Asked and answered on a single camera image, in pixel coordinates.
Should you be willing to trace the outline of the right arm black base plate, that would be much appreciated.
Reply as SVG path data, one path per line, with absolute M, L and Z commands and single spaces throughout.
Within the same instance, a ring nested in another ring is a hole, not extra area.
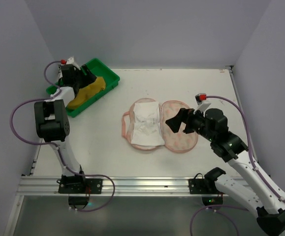
M 195 177 L 188 179 L 189 192 L 193 195 L 201 195 L 205 206 L 222 205 L 223 193 L 216 189 L 215 183 L 198 173 Z

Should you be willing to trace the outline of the carrot print laundry bag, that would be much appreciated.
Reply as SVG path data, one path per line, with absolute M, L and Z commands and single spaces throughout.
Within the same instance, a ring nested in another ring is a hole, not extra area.
M 165 146 L 172 152 L 188 152 L 197 144 L 198 134 L 185 134 L 183 130 L 186 125 L 183 123 L 174 133 L 165 123 L 175 117 L 181 108 L 189 109 L 189 106 L 178 100 L 159 104 L 151 98 L 141 98 L 123 114 L 122 137 L 134 148 L 144 151 Z M 129 116 L 130 119 L 128 128 L 126 128 L 125 116 Z

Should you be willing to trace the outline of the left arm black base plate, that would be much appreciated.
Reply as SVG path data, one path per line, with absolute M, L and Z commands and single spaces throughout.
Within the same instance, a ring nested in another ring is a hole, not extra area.
M 68 205 L 76 209 L 84 209 L 91 194 L 101 194 L 103 180 L 100 178 L 85 178 L 82 176 L 62 176 L 57 180 L 58 192 L 68 194 Z

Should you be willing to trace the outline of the yellow bra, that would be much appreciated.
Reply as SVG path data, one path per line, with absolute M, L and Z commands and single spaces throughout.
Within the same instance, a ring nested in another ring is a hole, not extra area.
M 76 110 L 89 99 L 97 95 L 99 92 L 104 91 L 106 88 L 106 82 L 103 77 L 97 77 L 96 81 L 84 88 L 79 89 L 76 97 L 71 100 L 67 108 L 70 110 Z

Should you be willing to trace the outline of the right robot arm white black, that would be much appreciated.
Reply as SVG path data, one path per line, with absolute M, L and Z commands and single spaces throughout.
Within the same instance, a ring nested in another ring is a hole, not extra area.
M 229 131 L 227 117 L 220 109 L 202 112 L 181 108 L 165 123 L 174 133 L 184 123 L 184 133 L 195 132 L 210 141 L 213 152 L 235 169 L 248 186 L 235 182 L 220 168 L 209 171 L 204 178 L 244 206 L 267 235 L 279 236 L 285 231 L 285 191 L 262 169 L 241 138 Z

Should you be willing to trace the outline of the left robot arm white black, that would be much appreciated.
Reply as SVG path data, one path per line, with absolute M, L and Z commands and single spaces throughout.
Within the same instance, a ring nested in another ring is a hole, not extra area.
M 37 135 L 51 145 L 62 168 L 62 184 L 83 182 L 81 165 L 75 158 L 69 142 L 70 125 L 66 107 L 78 108 L 91 97 L 91 88 L 96 76 L 84 64 L 60 66 L 61 77 L 56 92 L 48 100 L 34 104 Z

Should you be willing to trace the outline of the white bra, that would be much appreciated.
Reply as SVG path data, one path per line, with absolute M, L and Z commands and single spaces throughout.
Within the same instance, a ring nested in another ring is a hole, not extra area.
M 161 134 L 160 108 L 157 101 L 135 103 L 131 143 L 144 147 L 164 145 Z

